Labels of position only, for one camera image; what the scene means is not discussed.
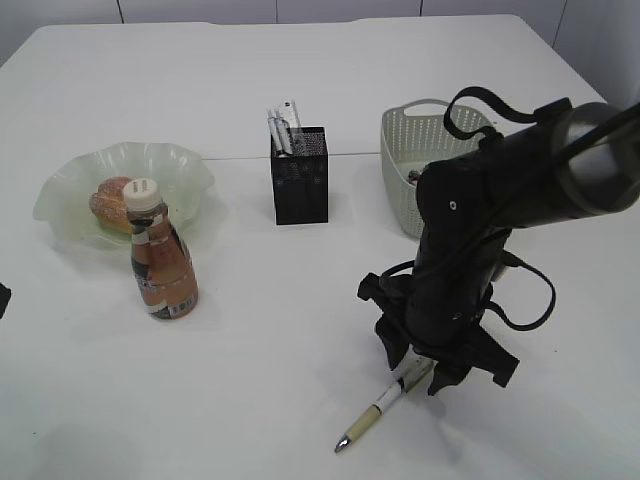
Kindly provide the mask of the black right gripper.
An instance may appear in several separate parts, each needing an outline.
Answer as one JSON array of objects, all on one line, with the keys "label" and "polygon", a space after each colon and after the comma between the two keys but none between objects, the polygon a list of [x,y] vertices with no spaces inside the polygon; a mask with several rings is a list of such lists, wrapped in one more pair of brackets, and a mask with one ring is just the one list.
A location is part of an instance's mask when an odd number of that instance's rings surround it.
[{"label": "black right gripper", "polygon": [[518,360],[480,324],[491,277],[511,231],[485,219],[503,195],[500,174],[518,159],[518,137],[483,140],[478,150],[429,163],[416,187],[424,228],[414,260],[358,287],[382,312],[375,333],[394,371],[414,350],[436,361],[428,396],[459,385],[477,368],[504,387]]}]

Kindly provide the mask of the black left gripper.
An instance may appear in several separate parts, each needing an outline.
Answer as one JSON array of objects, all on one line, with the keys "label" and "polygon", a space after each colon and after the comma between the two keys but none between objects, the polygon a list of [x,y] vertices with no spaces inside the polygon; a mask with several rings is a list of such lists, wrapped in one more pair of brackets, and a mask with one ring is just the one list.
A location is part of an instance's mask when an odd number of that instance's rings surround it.
[{"label": "black left gripper", "polygon": [[12,290],[0,283],[0,318],[4,316],[11,297]]}]

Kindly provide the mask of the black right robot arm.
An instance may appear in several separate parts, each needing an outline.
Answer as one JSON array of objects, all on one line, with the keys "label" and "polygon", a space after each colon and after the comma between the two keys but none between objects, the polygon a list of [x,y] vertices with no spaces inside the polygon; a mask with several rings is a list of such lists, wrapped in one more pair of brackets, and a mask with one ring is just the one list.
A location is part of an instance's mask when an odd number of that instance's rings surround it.
[{"label": "black right robot arm", "polygon": [[523,261],[506,249],[516,229],[612,213],[639,197],[639,110],[605,103],[541,108],[510,136],[428,164],[416,188],[424,222],[416,257],[369,274],[358,295],[381,310],[375,331],[390,367],[408,352],[435,362],[429,393],[472,369],[509,383],[518,359],[482,327],[493,285]]}]

